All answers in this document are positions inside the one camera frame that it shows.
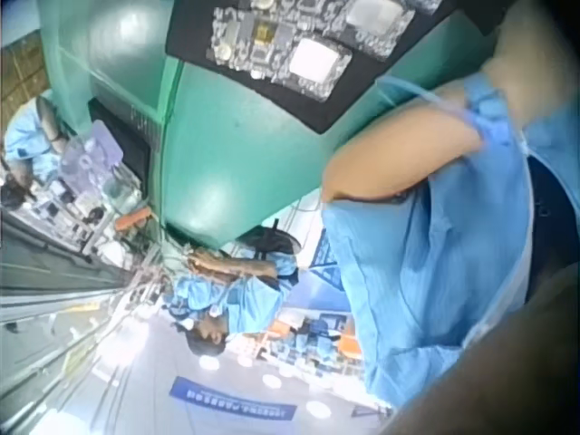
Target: green machine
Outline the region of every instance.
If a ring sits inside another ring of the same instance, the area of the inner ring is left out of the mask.
[[[323,135],[271,101],[168,57],[170,0],[42,0],[54,100],[77,131],[97,97],[153,148],[149,200],[163,227],[220,247],[320,185],[334,151],[393,105],[371,87]],[[477,68],[491,46],[456,12],[390,74],[427,88]]]

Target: dark hair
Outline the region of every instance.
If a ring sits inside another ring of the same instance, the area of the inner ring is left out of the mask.
[[[219,344],[215,344],[211,337],[204,340],[196,327],[190,331],[186,330],[185,337],[188,340],[189,349],[197,356],[218,356],[226,350],[226,333],[222,334]]]
[[[26,199],[27,190],[20,186],[12,177],[6,177],[5,183],[0,188],[0,203],[6,210],[17,210]]]

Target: electronic component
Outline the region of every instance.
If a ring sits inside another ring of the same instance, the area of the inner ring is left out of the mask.
[[[295,29],[253,12],[216,8],[208,57],[219,65],[271,78],[292,48]]]
[[[395,0],[350,0],[323,35],[380,60],[391,55],[415,11]]]
[[[272,82],[325,101],[351,61],[350,51],[315,34],[305,34]]]
[[[322,32],[344,7],[347,0],[251,0],[250,8],[304,32]],[[240,0],[240,7],[247,0]]]
[[[216,8],[214,16],[210,60],[319,101],[328,98],[352,57],[341,45],[272,15]]]

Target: blue work uniform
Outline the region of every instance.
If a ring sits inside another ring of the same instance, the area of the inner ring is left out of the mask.
[[[35,98],[26,103],[8,124],[5,160],[8,165],[15,160],[30,160],[34,176],[43,183],[58,171],[60,156],[44,134]]]
[[[251,249],[240,249],[238,257],[254,258]],[[211,282],[204,277],[187,275],[181,277],[174,289],[169,311],[176,313],[180,307],[190,312],[196,319],[212,305],[227,313],[229,333],[260,333],[275,319],[282,303],[288,296],[291,286],[285,277],[296,271],[295,256],[279,252],[266,254],[266,260],[275,264],[279,288],[273,288],[255,276],[240,277],[230,285]]]
[[[527,166],[548,167],[580,216],[577,101],[524,131],[502,95],[465,81],[484,146],[434,172],[401,204],[336,201],[323,213],[368,392],[400,407],[527,294],[534,216]]]
[[[338,356],[338,348],[328,334],[328,324],[324,320],[315,320],[303,331],[290,332],[275,344],[275,350],[286,357],[291,349],[299,353],[316,353],[323,363],[333,362]]]

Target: circuit board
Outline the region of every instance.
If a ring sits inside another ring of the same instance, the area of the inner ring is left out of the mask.
[[[400,2],[350,0],[323,35],[384,61],[414,16],[415,10]]]
[[[319,101],[331,94],[351,60],[348,49],[276,21],[273,15],[216,8],[208,58]]]

